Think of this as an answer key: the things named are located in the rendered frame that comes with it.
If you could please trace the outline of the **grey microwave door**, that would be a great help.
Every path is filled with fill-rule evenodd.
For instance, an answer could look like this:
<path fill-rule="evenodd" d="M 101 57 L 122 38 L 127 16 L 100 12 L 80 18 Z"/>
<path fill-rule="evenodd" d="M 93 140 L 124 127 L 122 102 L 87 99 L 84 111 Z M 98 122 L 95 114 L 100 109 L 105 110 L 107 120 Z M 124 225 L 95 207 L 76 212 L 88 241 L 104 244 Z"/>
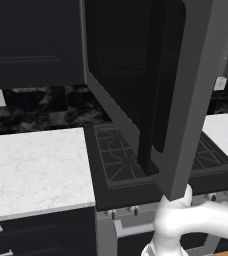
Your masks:
<path fill-rule="evenodd" d="M 85 82 L 138 156 L 152 0 L 80 0 Z M 151 177 L 183 197 L 228 34 L 228 0 L 170 0 Z"/>

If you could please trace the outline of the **black gas stove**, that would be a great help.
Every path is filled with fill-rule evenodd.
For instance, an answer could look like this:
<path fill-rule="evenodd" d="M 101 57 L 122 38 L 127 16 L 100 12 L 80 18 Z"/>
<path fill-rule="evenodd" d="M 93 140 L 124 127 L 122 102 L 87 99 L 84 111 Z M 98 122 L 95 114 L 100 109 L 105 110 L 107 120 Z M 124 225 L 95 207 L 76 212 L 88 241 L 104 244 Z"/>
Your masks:
<path fill-rule="evenodd" d="M 137 156 L 112 123 L 84 128 L 93 187 L 96 198 L 99 256 L 141 256 L 154 231 L 118 238 L 114 221 L 123 227 L 153 222 L 162 192 L 137 163 Z M 189 184 L 192 204 L 197 206 L 215 193 L 215 202 L 228 204 L 228 157 L 206 135 L 202 134 L 192 166 Z M 138 206 L 135 216 L 129 207 Z M 108 215 L 117 211 L 116 218 Z"/>

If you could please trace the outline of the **dark drawer front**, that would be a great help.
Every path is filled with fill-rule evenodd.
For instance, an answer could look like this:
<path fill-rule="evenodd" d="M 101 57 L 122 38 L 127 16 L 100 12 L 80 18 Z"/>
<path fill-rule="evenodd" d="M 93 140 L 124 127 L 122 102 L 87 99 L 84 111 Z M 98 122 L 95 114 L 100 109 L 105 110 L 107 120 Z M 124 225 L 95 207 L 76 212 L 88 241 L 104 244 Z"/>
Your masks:
<path fill-rule="evenodd" d="M 71 230 L 78 242 L 96 245 L 93 207 L 0 221 L 0 239 L 54 230 Z"/>
<path fill-rule="evenodd" d="M 58 240 L 0 239 L 0 253 L 11 249 L 13 256 L 97 256 L 94 246 L 61 245 Z"/>

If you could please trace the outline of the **dark wall cupboard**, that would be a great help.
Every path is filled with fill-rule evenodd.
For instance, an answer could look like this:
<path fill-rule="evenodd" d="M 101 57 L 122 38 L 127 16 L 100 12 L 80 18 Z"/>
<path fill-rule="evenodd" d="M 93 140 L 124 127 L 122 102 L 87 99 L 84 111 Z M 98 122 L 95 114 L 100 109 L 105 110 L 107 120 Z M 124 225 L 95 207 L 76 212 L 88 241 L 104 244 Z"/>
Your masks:
<path fill-rule="evenodd" d="M 83 81 L 79 0 L 0 0 L 0 89 Z"/>

